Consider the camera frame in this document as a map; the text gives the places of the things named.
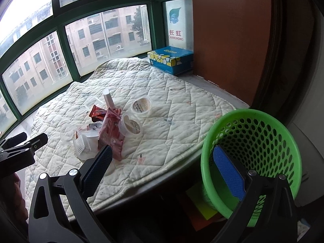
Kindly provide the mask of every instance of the blue tissue box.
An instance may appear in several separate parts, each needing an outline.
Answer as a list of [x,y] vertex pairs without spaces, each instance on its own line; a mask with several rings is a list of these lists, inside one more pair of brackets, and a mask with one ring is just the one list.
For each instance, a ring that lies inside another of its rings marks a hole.
[[161,48],[148,52],[147,57],[152,66],[172,75],[179,75],[193,67],[193,51],[186,49]]

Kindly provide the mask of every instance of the quilted mat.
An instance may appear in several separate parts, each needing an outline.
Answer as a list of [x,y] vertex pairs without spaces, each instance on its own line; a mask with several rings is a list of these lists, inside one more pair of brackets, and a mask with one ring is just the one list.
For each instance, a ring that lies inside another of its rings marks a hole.
[[[37,111],[31,138],[44,132],[48,143],[35,153],[35,164],[25,173],[26,208],[41,173],[65,175],[82,162],[74,147],[62,142],[60,133],[73,124],[90,123],[84,103],[92,96],[103,100],[109,87],[117,108],[130,111],[131,103],[148,95],[153,101],[147,118],[141,118],[143,135],[125,138],[122,160],[113,160],[95,195],[88,198],[93,211],[122,198],[125,192],[166,173],[181,160],[201,149],[215,121],[235,109],[227,101],[138,58],[114,59],[100,65],[84,83],[74,82],[68,90]],[[66,197],[62,203],[68,217],[73,213]]]

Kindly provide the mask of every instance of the snack wrapper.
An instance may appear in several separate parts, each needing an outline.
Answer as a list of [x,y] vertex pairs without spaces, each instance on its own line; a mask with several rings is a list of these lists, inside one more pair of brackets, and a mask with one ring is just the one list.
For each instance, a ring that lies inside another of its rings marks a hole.
[[118,123],[121,119],[121,109],[108,109],[103,120],[103,125],[99,133],[98,150],[105,145],[112,148],[112,157],[118,161],[122,160],[121,150],[123,146],[124,136],[119,133]]

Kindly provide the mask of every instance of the wooden panel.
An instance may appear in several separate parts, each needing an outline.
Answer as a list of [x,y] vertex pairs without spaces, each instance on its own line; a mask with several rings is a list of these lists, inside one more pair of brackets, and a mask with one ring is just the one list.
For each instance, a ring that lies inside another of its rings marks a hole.
[[194,74],[251,105],[268,49],[271,0],[193,0]]

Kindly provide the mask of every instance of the green plastic basket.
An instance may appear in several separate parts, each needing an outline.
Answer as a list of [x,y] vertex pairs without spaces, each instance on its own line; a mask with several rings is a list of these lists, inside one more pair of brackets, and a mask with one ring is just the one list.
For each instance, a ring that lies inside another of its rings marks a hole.
[[[239,200],[233,197],[213,161],[213,149],[221,144],[246,169],[262,176],[283,173],[295,198],[299,190],[302,165],[294,138],[272,116],[253,109],[234,110],[222,116],[208,132],[201,153],[204,199],[229,218]],[[255,226],[264,203],[260,196],[248,226]]]

